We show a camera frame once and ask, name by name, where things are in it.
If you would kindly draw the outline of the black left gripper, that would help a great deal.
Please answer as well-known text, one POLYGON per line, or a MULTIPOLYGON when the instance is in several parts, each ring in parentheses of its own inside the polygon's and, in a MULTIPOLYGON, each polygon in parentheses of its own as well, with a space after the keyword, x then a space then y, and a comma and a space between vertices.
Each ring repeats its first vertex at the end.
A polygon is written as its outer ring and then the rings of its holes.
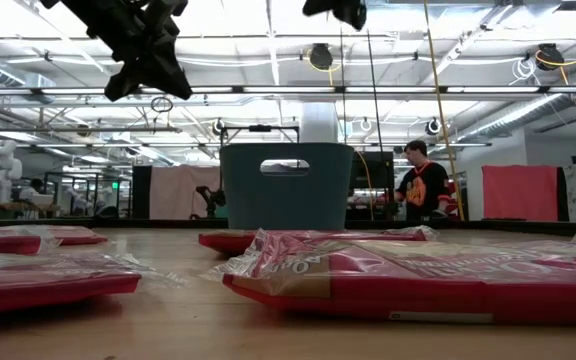
MULTIPOLYGON (((139 0, 62 0, 86 26, 90 38, 98 38, 111 49, 115 62, 140 58, 140 82, 181 99, 193 94, 184 70, 174 53, 145 53, 161 34, 146 31, 139 0)), ((112 75, 104 95, 117 101, 140 85, 137 62, 126 63, 112 75)))

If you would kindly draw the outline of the teal plastic basket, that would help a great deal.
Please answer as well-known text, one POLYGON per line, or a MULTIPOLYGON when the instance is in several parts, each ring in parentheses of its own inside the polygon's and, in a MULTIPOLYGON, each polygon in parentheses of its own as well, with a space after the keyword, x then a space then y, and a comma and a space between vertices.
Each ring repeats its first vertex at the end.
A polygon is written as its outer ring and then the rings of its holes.
POLYGON ((342 230, 352 147, 340 143, 248 143, 220 150, 232 229, 342 230))

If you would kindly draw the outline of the white column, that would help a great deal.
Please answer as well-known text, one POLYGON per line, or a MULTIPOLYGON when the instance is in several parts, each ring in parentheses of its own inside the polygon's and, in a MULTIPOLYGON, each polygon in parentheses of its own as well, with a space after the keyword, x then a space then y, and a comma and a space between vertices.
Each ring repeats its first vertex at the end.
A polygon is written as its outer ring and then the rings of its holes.
POLYGON ((338 141, 338 117, 335 104, 303 103, 299 127, 301 142, 336 143, 338 141))

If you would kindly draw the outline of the black cabinet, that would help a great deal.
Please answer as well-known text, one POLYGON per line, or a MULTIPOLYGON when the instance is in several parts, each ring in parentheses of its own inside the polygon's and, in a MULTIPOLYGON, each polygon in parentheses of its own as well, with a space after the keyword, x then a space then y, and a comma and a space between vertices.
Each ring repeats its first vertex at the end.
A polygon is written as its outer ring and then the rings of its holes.
POLYGON ((152 167, 134 166, 132 173, 132 217, 150 218, 150 188, 152 167))

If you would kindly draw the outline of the pink curtain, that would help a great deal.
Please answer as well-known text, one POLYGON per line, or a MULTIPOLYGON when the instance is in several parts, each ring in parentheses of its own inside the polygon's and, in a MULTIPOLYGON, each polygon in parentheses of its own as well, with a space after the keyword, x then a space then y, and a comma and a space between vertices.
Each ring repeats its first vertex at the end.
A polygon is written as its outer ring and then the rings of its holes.
POLYGON ((151 171, 149 218, 189 220, 193 214, 206 217, 207 203, 196 191, 199 186, 216 191, 219 168, 190 165, 154 167, 151 171))

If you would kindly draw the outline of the black background monitor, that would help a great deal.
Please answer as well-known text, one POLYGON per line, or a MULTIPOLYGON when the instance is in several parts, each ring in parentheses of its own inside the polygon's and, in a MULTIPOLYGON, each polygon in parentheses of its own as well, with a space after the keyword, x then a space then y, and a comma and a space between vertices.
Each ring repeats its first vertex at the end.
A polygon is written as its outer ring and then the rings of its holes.
POLYGON ((392 152, 355 152, 352 159, 350 187, 353 189, 394 188, 392 152))

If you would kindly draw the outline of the person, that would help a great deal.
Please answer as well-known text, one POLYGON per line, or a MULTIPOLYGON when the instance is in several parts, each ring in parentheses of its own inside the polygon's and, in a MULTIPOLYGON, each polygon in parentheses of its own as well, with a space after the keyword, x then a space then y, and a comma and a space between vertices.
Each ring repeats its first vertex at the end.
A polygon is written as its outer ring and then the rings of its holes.
POLYGON ((53 196, 44 193, 44 183, 40 179, 32 179, 30 185, 20 191, 18 200, 23 203, 39 206, 53 204, 53 196))
POLYGON ((427 157, 427 145, 421 140, 406 144, 404 153, 412 168, 395 191, 395 199, 405 205, 407 221, 428 221, 447 217, 449 180, 445 168, 427 157))

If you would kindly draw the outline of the coral red panel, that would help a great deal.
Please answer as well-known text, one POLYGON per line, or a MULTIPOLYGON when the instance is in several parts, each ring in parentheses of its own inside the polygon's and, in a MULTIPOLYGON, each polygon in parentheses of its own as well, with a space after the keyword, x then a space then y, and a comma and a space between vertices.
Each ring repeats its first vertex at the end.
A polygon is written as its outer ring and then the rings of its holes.
POLYGON ((482 175, 484 218, 558 220, 556 167, 486 165, 482 175))

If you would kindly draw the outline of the black background stand frame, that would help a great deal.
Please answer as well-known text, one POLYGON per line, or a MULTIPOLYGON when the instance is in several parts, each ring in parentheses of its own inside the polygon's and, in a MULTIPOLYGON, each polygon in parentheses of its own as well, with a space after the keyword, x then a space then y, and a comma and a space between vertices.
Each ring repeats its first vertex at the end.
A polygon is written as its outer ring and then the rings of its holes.
MULTIPOLYGON (((286 130, 293 130, 296 133, 296 142, 300 142, 300 128, 298 126, 277 126, 277 125, 247 125, 247 126, 228 126, 224 123, 218 122, 215 129, 219 132, 219 148, 227 145, 233 140, 241 131, 248 131, 250 133, 268 133, 273 130, 279 131, 285 135, 286 130)), ((261 170, 279 171, 283 168, 291 168, 291 163, 288 160, 265 160, 260 164, 261 170)))

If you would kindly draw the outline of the silver ventilation duct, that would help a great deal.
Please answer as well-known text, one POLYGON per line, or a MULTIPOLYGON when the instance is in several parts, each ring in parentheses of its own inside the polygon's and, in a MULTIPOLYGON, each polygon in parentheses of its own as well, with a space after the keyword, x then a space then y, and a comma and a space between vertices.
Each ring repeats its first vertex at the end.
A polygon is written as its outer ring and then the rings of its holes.
MULTIPOLYGON (((569 80, 572 82, 571 87, 576 88, 576 72, 569 80)), ((461 143, 478 137, 494 137, 573 106, 576 91, 561 92, 560 88, 564 88, 564 85, 544 86, 539 89, 538 97, 502 108, 464 129, 455 140, 461 143)))

